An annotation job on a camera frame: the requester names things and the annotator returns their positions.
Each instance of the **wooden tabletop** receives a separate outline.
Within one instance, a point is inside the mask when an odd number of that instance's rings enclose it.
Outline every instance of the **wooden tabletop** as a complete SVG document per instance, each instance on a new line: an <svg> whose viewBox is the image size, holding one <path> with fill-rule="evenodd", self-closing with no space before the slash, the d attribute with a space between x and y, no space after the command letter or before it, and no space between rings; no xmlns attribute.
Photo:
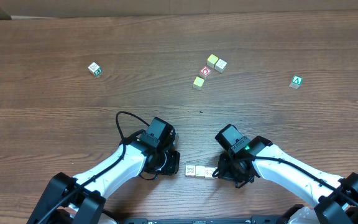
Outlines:
<svg viewBox="0 0 358 224"><path fill-rule="evenodd" d="M195 90L210 54L227 69ZM177 175L115 192L105 208L117 217L281 214L304 202L267 180L235 189L184 167L215 166L214 136L231 123L317 169L358 173L358 11L0 21L0 223L26 222L58 172L110 156L121 110L174 125L181 158ZM126 136L143 128L121 123Z"/></svg>

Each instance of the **pink cube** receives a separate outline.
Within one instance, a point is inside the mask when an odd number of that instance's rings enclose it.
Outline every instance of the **pink cube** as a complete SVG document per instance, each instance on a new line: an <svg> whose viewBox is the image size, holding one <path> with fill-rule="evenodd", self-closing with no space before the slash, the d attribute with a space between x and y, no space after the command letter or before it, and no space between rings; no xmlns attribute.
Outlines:
<svg viewBox="0 0 358 224"><path fill-rule="evenodd" d="M204 66L201 70L200 70L200 77L206 79L206 77L211 74L211 70L207 67Z"/></svg>

